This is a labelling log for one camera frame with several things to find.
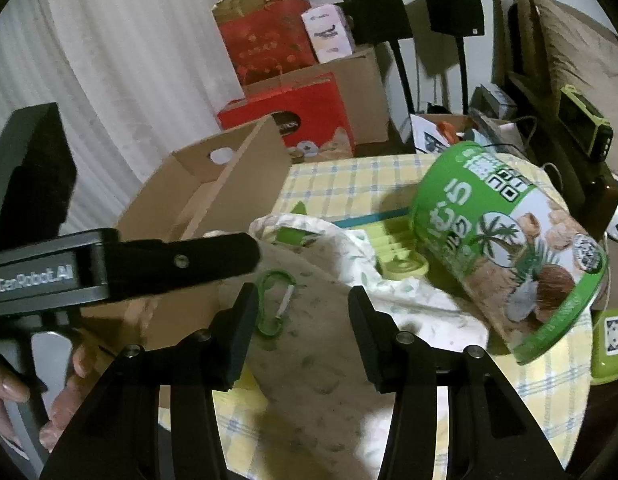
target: black pole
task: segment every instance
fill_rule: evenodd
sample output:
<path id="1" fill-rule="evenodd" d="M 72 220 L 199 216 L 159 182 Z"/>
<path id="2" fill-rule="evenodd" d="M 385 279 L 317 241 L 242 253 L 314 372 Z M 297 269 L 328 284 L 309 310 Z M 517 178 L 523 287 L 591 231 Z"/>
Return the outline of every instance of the black pole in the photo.
<path id="1" fill-rule="evenodd" d="M 403 55 L 400 53 L 400 44 L 398 43 L 398 40 L 389 40 L 389 46 L 391 46 L 393 58 L 395 59 L 395 64 L 398 67 L 398 73 L 400 74 L 400 83 L 403 85 L 404 101 L 407 103 L 407 110 L 409 110 L 409 113 L 415 114 L 416 110 L 413 107 L 411 89 L 409 88 L 409 79 L 407 79 L 407 71 L 404 68 Z"/>
<path id="2" fill-rule="evenodd" d="M 465 38 L 455 37 L 455 46 L 458 49 L 458 60 L 460 62 L 460 81 L 463 86 L 463 115 L 469 111 L 469 97 L 467 88 L 467 62 L 465 61 Z"/>

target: metal screw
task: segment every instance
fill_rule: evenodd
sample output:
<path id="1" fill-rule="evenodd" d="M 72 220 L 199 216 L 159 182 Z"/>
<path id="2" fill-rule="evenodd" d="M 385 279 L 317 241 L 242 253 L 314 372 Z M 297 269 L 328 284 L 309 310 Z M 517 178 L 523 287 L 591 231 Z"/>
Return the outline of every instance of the metal screw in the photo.
<path id="1" fill-rule="evenodd" d="M 126 357 L 135 357 L 140 352 L 142 352 L 142 347 L 140 345 L 132 344 L 132 345 L 128 345 L 128 346 L 126 346 L 126 348 L 124 348 L 124 355 Z"/>
<path id="2" fill-rule="evenodd" d="M 197 332 L 195 332 L 195 337 L 200 342 L 208 341 L 209 339 L 211 339 L 211 332 L 203 328 L 202 330 L 198 330 Z"/>
<path id="3" fill-rule="evenodd" d="M 189 266 L 189 259 L 184 254 L 176 254 L 173 264 L 179 269 L 186 269 Z"/>
<path id="4" fill-rule="evenodd" d="M 471 345 L 467 347 L 467 353 L 474 359 L 480 359 L 484 357 L 484 350 L 478 345 Z"/>
<path id="5" fill-rule="evenodd" d="M 395 335 L 395 340 L 398 341 L 398 343 L 402 343 L 403 345 L 410 345 L 411 343 L 416 341 L 416 336 L 411 332 L 403 330 L 402 332 L 398 332 Z"/>

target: yellow plaid tablecloth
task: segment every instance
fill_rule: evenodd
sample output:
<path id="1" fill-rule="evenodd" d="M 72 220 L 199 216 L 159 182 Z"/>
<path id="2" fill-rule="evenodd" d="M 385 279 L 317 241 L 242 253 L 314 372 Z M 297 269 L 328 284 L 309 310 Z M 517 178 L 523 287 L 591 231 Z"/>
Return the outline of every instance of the yellow plaid tablecloth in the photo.
<path id="1" fill-rule="evenodd" d="M 503 161 L 564 205 L 547 175 L 513 155 Z M 307 214 L 335 221 L 407 207 L 433 155 L 391 155 L 292 166 L 273 212 L 289 212 L 304 202 Z M 516 388 L 567 464 L 576 444 L 590 387 L 592 326 L 584 312 L 569 332 L 542 357 L 518 366 L 512 355 L 494 361 Z M 216 416 L 227 465 L 258 480 L 331 478 L 294 445 L 292 421 L 268 415 L 267 400 L 249 372 L 227 394 L 214 392 Z M 161 418 L 168 425 L 168 412 Z M 438 425 L 434 478 L 444 479 L 449 428 Z"/>

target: white tissue package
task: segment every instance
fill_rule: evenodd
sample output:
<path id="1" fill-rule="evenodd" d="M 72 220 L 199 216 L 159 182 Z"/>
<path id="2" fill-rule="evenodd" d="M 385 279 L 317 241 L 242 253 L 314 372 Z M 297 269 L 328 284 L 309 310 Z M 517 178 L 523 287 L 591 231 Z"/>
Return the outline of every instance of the white tissue package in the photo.
<path id="1" fill-rule="evenodd" d="M 339 6 L 324 4 L 302 13 L 305 29 L 320 63 L 353 54 L 354 41 Z"/>

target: red gift box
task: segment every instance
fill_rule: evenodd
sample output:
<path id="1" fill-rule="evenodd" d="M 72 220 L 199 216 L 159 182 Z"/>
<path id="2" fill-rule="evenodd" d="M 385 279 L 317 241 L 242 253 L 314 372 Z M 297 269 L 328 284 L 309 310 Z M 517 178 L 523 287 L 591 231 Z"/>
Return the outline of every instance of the red gift box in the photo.
<path id="1" fill-rule="evenodd" d="M 316 64 L 300 16 L 306 0 L 276 0 L 218 25 L 241 85 Z"/>
<path id="2" fill-rule="evenodd" d="M 271 114 L 294 162 L 351 158 L 354 140 L 332 73 L 229 103 L 218 113 L 224 129 Z"/>

